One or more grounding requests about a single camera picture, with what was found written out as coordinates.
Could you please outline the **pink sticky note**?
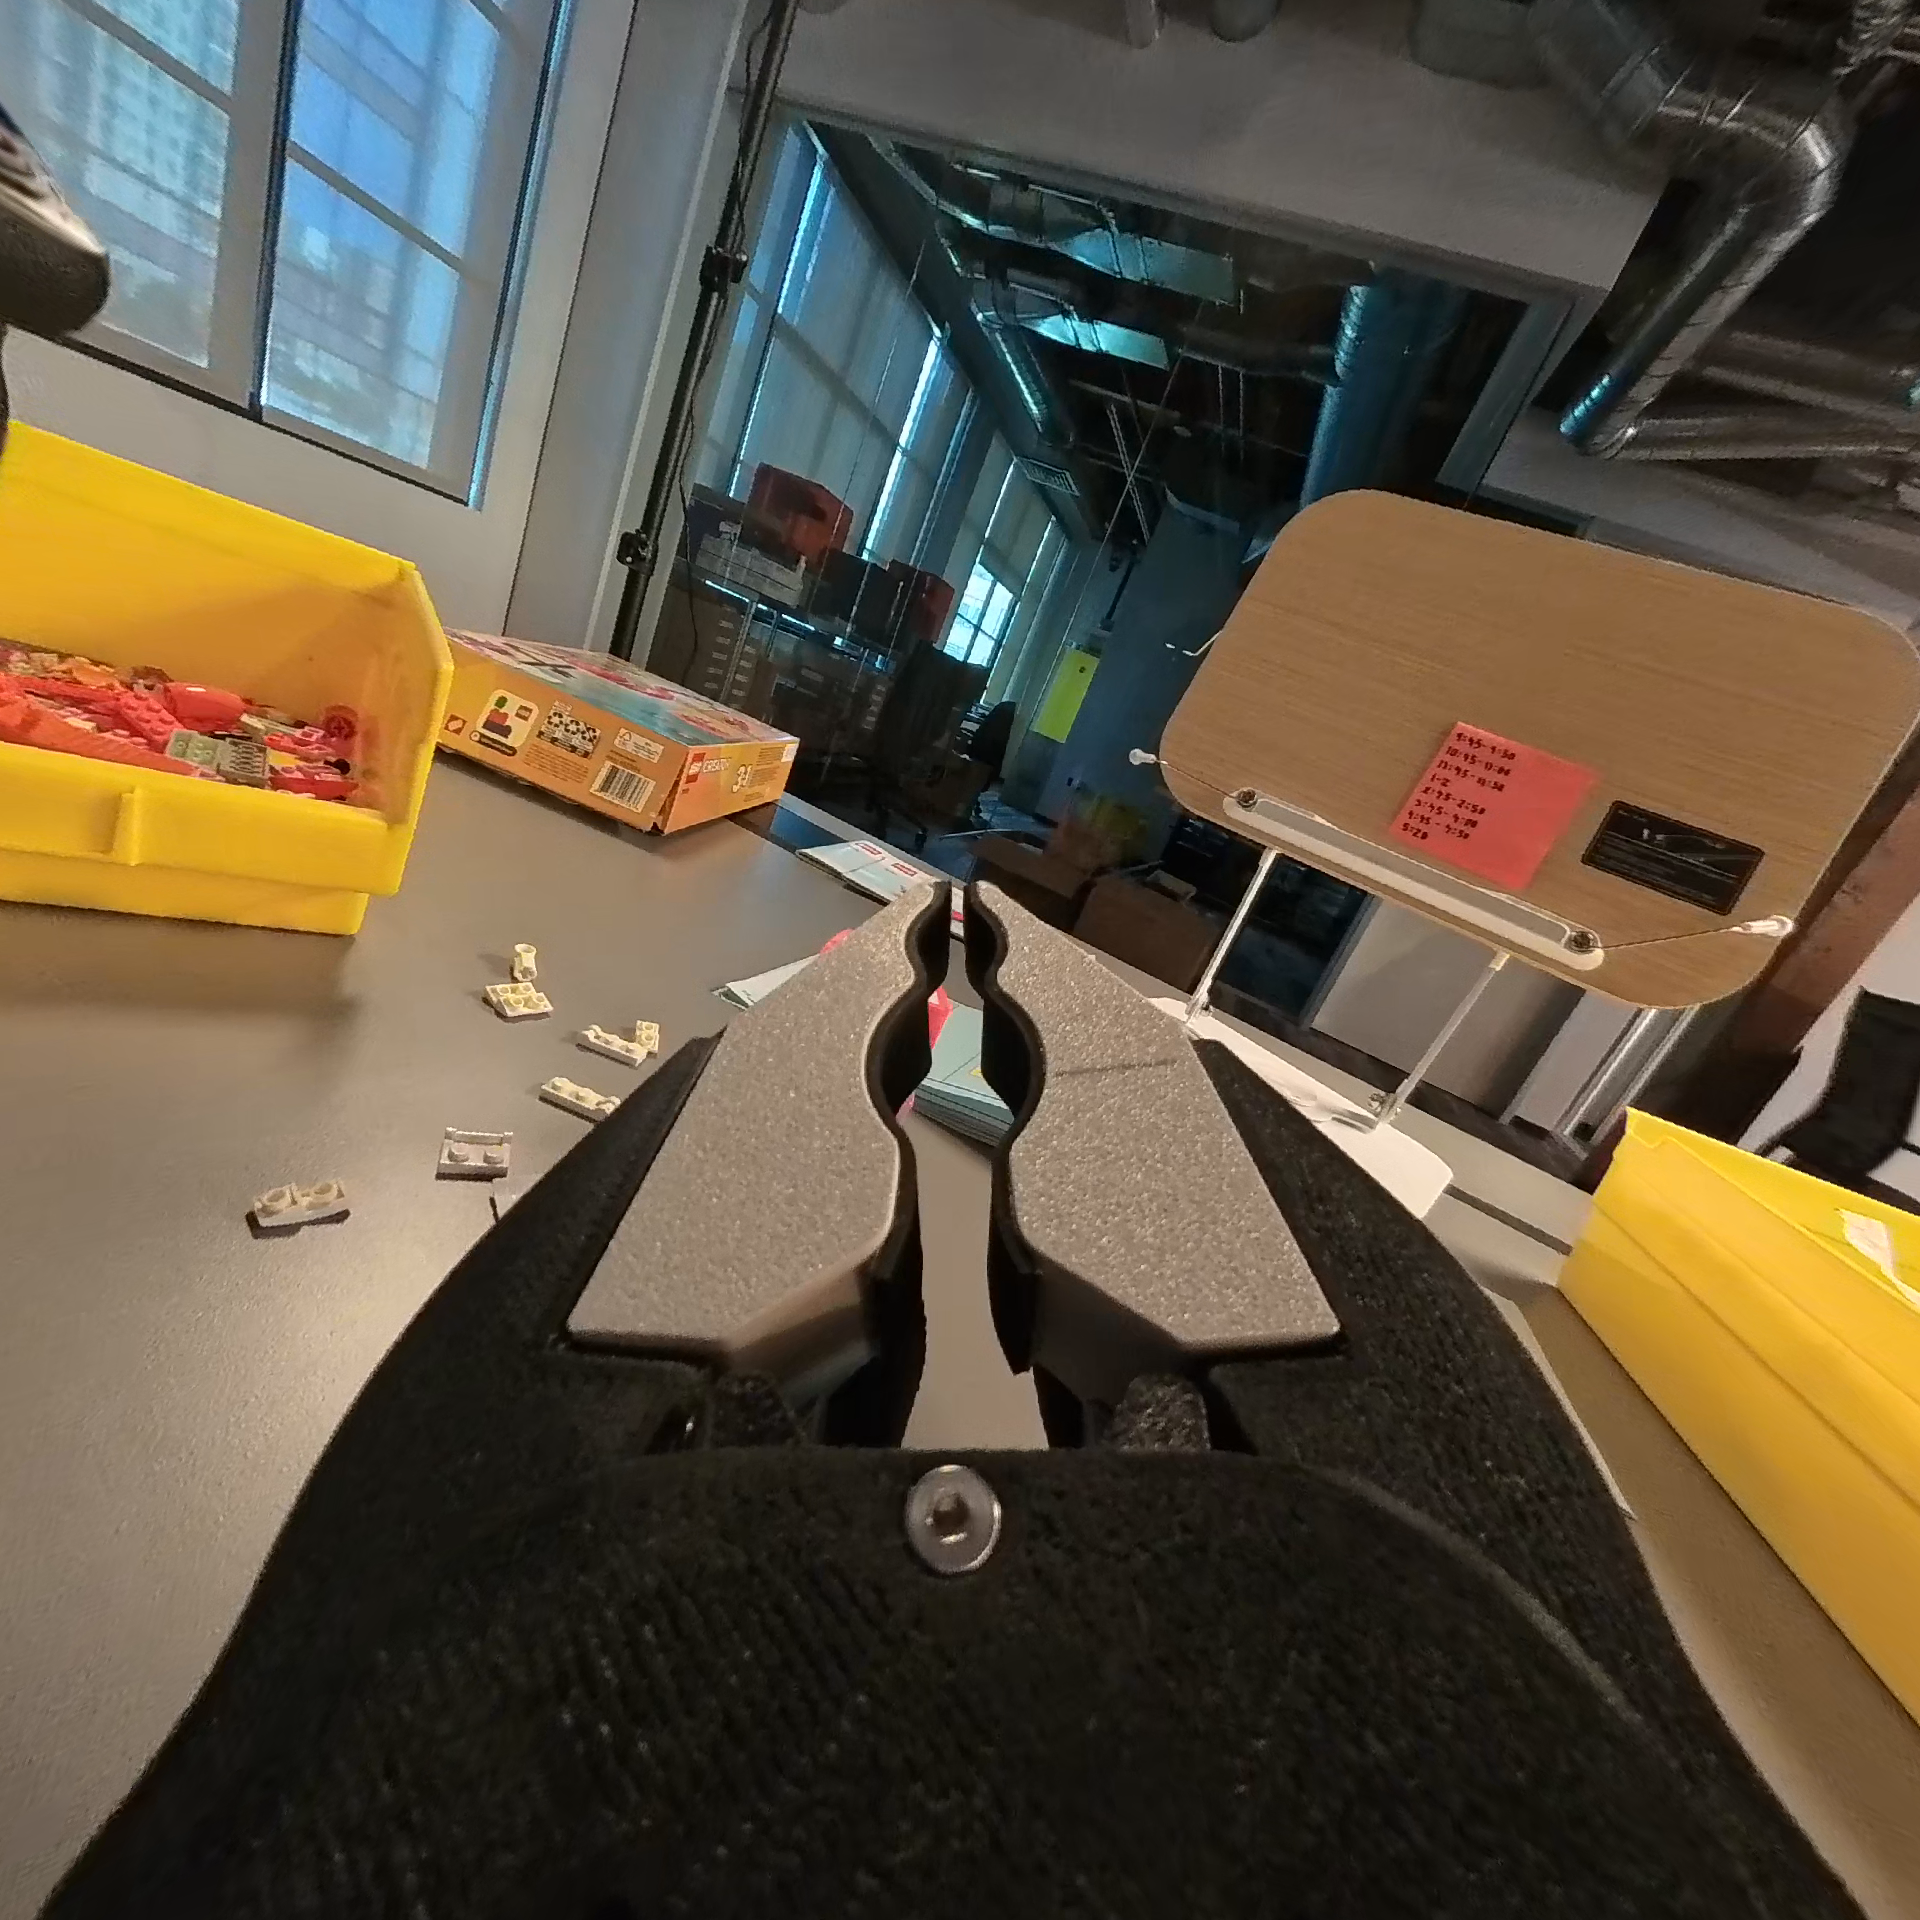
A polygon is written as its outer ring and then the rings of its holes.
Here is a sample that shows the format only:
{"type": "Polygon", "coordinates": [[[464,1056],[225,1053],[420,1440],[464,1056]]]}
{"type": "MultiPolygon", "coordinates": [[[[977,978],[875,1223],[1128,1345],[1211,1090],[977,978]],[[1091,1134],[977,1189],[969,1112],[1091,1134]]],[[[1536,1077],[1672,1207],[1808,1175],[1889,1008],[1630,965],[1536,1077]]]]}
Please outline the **pink sticky note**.
{"type": "Polygon", "coordinates": [[[1521,895],[1594,787],[1586,764],[1456,722],[1387,841],[1495,893],[1521,895]]]}

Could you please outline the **shelf with storage boxes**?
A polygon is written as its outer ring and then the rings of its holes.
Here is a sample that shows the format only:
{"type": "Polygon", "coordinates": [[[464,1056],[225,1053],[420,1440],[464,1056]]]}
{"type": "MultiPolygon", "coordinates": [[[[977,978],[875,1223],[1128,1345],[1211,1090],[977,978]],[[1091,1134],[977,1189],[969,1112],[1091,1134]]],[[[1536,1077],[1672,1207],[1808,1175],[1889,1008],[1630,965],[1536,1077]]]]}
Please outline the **shelf with storage boxes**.
{"type": "Polygon", "coordinates": [[[687,490],[647,663],[794,736],[806,757],[870,754],[896,681],[954,606],[940,574],[857,554],[838,495],[756,467],[747,498],[687,490]]]}

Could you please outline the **brown cardboard box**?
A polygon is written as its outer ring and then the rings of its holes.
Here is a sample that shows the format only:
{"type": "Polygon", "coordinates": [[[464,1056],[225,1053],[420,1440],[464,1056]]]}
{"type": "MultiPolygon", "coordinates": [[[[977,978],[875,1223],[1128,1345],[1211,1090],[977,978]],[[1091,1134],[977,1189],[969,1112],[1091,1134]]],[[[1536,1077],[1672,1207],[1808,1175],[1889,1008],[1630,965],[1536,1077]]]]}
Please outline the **brown cardboard box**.
{"type": "Polygon", "coordinates": [[[1174,989],[1198,985],[1222,932],[1218,916],[1149,879],[1091,873],[1066,854],[998,833],[977,838],[972,882],[1174,989]]]}

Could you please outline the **black stand pole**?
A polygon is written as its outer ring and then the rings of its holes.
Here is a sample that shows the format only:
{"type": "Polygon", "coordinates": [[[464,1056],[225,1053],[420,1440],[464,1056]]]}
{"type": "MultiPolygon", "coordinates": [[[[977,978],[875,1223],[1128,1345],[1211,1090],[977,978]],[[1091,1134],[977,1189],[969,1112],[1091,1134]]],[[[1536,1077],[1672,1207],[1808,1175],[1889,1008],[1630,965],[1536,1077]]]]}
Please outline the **black stand pole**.
{"type": "Polygon", "coordinates": [[[636,659],[647,595],[658,573],[665,546],[668,507],[680,492],[700,395],[710,371],[721,321],[747,269],[747,214],[753,183],[775,122],[780,72],[794,32],[800,2],[766,5],[760,22],[746,39],[744,85],[731,156],[723,175],[718,212],[695,262],[695,295],[682,359],[658,433],[658,447],[636,523],[621,530],[613,548],[620,570],[620,597],[611,616],[610,651],[618,659],[636,659]]]}

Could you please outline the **toy set cardboard box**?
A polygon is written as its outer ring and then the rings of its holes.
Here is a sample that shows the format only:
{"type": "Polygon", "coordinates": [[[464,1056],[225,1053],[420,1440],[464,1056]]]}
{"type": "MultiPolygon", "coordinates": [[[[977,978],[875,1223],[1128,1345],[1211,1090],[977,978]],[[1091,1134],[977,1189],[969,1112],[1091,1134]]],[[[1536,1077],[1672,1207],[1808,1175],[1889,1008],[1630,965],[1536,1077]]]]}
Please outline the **toy set cardboard box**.
{"type": "Polygon", "coordinates": [[[677,833],[779,804],[802,742],[631,659],[445,632],[438,745],[625,829],[677,833]]]}

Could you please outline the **heap of toy bricks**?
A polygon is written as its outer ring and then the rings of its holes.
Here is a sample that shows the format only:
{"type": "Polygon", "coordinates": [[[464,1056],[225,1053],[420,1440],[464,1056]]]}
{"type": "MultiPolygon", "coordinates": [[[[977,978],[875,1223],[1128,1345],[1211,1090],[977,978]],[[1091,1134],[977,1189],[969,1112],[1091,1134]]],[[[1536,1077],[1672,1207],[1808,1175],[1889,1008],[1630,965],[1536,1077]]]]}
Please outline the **heap of toy bricks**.
{"type": "Polygon", "coordinates": [[[301,717],[157,665],[1,642],[1,742],[36,754],[371,807],[363,723],[332,704],[301,717]]]}

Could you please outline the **metal ceiling duct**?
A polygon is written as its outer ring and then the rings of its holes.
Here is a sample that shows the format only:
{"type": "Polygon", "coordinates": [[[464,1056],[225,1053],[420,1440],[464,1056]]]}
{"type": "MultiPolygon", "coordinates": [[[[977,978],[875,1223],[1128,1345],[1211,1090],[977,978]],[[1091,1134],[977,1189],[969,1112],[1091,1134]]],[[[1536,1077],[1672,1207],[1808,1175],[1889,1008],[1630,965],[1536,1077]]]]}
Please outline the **metal ceiling duct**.
{"type": "Polygon", "coordinates": [[[1742,317],[1833,211],[1854,118],[1832,83],[1686,46],[1654,5],[1532,5],[1541,70],[1624,156],[1700,189],[1692,238],[1566,405],[1590,459],[1915,453],[1915,360],[1742,317]]]}

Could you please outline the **row of small pale bricks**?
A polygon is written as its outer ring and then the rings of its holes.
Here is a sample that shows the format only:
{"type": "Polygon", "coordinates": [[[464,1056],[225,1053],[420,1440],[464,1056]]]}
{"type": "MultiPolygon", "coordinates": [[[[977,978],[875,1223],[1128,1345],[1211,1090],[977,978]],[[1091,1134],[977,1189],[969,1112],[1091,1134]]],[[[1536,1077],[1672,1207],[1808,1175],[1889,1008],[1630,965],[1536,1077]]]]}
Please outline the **row of small pale bricks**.
{"type": "MultiPolygon", "coordinates": [[[[482,986],[482,1001],[492,1017],[510,1025],[552,1017],[553,1003],[541,985],[539,947],[512,943],[507,977],[482,986]]],[[[634,1019],[623,1027],[588,1022],[575,1034],[572,1045],[598,1060],[636,1071],[658,1056],[660,1027],[653,1019],[634,1019]]],[[[605,1121],[620,1104],[616,1096],[567,1075],[550,1075],[536,1096],[543,1106],[584,1123],[605,1121]]],[[[512,1157],[510,1131],[447,1126],[437,1152],[434,1180],[492,1186],[510,1175],[512,1157]]],[[[349,1197],[341,1180],[286,1183],[255,1197],[244,1222],[254,1234],[296,1234],[344,1222],[348,1214],[349,1197]]]]}

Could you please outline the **yellow plastic bin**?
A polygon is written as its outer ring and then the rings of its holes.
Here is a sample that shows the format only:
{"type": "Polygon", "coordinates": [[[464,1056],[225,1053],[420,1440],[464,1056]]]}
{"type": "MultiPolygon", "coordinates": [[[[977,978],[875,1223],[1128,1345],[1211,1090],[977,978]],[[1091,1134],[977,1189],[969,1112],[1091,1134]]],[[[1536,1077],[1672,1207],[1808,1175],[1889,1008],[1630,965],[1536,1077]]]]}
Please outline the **yellow plastic bin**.
{"type": "Polygon", "coordinates": [[[1560,1287],[1915,1718],[1915,1214],[1630,1111],[1560,1287]]]}
{"type": "Polygon", "coordinates": [[[453,681],[409,560],[15,423],[1,631],[357,722],[348,804],[3,742],[6,901],[348,938],[398,893],[453,681]]]}

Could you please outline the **white instruction booklet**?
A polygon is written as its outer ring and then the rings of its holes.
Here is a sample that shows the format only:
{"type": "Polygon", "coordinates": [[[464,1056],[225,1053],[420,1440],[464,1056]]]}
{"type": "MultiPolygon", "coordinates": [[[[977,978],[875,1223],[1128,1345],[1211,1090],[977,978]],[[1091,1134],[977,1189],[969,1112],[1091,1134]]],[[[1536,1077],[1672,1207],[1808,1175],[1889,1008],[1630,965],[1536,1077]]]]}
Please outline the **white instruction booklet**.
{"type": "Polygon", "coordinates": [[[943,875],[870,838],[806,846],[800,849],[800,856],[875,903],[892,903],[907,893],[945,882],[943,875]]]}

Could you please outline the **pale instruction sheet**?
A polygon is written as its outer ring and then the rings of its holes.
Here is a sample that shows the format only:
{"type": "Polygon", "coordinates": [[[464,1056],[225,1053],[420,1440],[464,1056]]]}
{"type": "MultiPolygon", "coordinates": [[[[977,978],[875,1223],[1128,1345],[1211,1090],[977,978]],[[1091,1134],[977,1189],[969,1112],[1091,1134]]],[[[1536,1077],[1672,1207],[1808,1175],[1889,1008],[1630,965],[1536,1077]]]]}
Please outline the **pale instruction sheet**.
{"type": "Polygon", "coordinates": [[[752,1010],[765,1000],[776,994],[789,980],[804,975],[815,958],[842,947],[855,930],[857,927],[844,927],[836,932],[817,951],[810,951],[794,963],[786,963],[765,972],[729,978],[715,989],[715,997],[733,1010],[752,1010]]]}

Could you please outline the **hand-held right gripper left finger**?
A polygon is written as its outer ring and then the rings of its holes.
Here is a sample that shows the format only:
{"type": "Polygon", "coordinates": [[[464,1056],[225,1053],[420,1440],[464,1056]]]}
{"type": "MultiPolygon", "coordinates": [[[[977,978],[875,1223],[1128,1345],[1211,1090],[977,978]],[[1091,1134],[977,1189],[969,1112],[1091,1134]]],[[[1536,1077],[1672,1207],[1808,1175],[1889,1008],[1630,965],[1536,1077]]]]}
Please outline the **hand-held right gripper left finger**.
{"type": "Polygon", "coordinates": [[[925,1367],[919,1170],[900,1112],[931,1062],[951,886],[913,883],[715,1037],[568,1333],[909,1405],[925,1367]]]}

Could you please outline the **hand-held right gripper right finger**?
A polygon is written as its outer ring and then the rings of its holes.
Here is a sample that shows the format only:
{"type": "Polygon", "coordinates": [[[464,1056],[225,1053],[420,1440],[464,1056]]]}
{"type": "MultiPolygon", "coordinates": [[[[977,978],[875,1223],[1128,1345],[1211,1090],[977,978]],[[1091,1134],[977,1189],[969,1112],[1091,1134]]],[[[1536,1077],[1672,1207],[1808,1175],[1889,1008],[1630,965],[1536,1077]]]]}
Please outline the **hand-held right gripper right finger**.
{"type": "Polygon", "coordinates": [[[988,1295],[1045,1405],[1116,1405],[1143,1377],[1321,1356],[1338,1323],[1202,1045],[1090,947],[969,883],[992,1153],[988,1295]]]}

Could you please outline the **blue instruction booklet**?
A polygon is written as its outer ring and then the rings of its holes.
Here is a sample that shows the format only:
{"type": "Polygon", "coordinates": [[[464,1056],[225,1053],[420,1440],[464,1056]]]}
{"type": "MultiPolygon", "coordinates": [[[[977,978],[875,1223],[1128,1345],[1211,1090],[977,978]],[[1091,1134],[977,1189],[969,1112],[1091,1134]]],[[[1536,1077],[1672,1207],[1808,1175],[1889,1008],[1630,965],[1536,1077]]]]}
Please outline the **blue instruction booklet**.
{"type": "Polygon", "coordinates": [[[1008,1104],[983,1074],[983,1015],[940,989],[928,997],[931,1060],[911,1096],[911,1111],[959,1139],[991,1148],[1014,1125],[1008,1104]]]}

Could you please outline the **window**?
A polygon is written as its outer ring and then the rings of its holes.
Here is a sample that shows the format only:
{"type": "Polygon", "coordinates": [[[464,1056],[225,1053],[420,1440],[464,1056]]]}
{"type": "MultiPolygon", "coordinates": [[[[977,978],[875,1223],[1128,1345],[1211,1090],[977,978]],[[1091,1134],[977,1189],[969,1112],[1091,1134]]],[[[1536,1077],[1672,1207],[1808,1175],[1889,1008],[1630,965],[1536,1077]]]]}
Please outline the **window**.
{"type": "Polygon", "coordinates": [[[6,2],[103,242],[76,349],[476,503],[575,5],[6,2]]]}

